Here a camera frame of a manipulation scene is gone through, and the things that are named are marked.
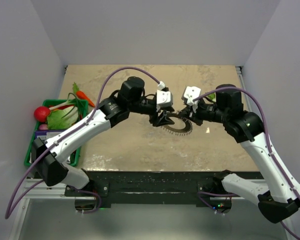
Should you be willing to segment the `metal disc with keyrings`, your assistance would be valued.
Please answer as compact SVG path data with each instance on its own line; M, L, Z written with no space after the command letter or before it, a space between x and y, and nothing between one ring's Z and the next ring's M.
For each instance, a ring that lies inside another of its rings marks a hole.
M166 132L176 136L186 136L192 133L193 125L187 118L174 112L169 112L167 116L174 121L174 124L163 125L161 128Z

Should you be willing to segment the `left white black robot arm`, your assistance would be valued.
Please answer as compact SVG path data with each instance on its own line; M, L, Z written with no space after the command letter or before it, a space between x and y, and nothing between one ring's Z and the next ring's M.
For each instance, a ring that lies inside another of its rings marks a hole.
M94 184L87 173L66 163L68 156L93 137L122 121L130 113L148 115L154 127L172 125L168 117L173 109L173 95L163 82L159 83L153 98L145 96L145 82L136 76L129 77L108 98L98 104L85 118L61 132L42 140L36 138L31 146L32 166L49 187L64 183L75 187L82 196L89 196Z

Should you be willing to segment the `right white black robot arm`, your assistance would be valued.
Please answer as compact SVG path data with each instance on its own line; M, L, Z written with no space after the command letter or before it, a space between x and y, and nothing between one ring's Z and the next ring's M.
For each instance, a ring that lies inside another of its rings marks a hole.
M222 124L227 134L248 153L267 184L258 185L225 170L212 185L217 196L231 193L242 197L275 224L299 210L300 183L275 150L264 112L255 97L232 84L222 84L204 94L200 88L188 86L182 100L186 107L180 116L198 126L204 121Z

